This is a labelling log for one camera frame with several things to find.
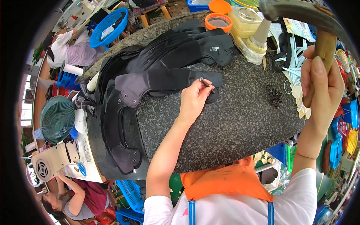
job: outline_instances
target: gray shirt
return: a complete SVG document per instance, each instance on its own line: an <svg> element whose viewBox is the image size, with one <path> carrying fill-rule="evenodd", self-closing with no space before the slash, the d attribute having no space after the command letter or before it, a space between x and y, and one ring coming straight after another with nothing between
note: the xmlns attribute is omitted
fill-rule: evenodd
<svg viewBox="0 0 360 225"><path fill-rule="evenodd" d="M70 210L69 210L69 203L70 201L67 201L69 199L69 197L66 195L63 197L62 201L63 201L63 207L62 207L62 211L65 215L67 215L70 219L72 220L86 220L89 218L93 218L95 215L91 212L91 210L89 209L89 207L83 203L80 209L80 212L77 216L71 214ZM108 207L109 205L109 195L106 194L106 205L104 210Z"/></svg>

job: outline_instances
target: clear plastic container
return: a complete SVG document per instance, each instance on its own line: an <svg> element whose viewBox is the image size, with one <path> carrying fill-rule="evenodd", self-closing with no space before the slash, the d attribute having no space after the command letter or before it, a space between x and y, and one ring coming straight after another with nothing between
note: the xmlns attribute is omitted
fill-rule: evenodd
<svg viewBox="0 0 360 225"><path fill-rule="evenodd" d="M205 29L207 31L221 28L226 34L229 34L232 25L233 23L231 19L228 16L220 13L211 13L205 18Z"/></svg>
<svg viewBox="0 0 360 225"><path fill-rule="evenodd" d="M232 6L228 16L233 21L231 34L238 38L248 38L255 33L262 18L253 10Z"/></svg>

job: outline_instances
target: blue apron strap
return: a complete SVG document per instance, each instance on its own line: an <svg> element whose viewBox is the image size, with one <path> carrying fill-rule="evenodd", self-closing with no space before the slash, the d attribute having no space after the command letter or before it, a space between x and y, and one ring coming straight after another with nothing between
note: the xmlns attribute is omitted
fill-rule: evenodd
<svg viewBox="0 0 360 225"><path fill-rule="evenodd" d="M268 220L267 225L274 225L274 203L267 203L267 211L268 211Z"/></svg>
<svg viewBox="0 0 360 225"><path fill-rule="evenodd" d="M195 225L195 201L189 201L189 225Z"/></svg>

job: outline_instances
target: fingernail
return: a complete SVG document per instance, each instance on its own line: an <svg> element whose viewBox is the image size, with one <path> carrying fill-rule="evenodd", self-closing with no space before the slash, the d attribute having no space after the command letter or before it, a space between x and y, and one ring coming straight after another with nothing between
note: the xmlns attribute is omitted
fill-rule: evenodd
<svg viewBox="0 0 360 225"><path fill-rule="evenodd" d="M320 56L316 56L314 59L313 59L313 65L314 67L314 72L318 75L322 74L323 73L323 68L324 68L324 65L323 65L323 62L320 58Z"/></svg>

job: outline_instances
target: hammer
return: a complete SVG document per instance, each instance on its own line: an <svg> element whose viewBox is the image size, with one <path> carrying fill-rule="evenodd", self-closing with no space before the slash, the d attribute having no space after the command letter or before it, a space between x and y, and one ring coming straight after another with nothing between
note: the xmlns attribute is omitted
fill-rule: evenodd
<svg viewBox="0 0 360 225"><path fill-rule="evenodd" d="M299 0L259 0L258 4L267 20L276 21L279 17L285 17L316 26L315 56L321 57L327 73L334 60L336 37L344 42L355 60L360 62L349 36L329 9ZM309 93L302 98L306 108L310 108L314 93L314 83L310 82Z"/></svg>

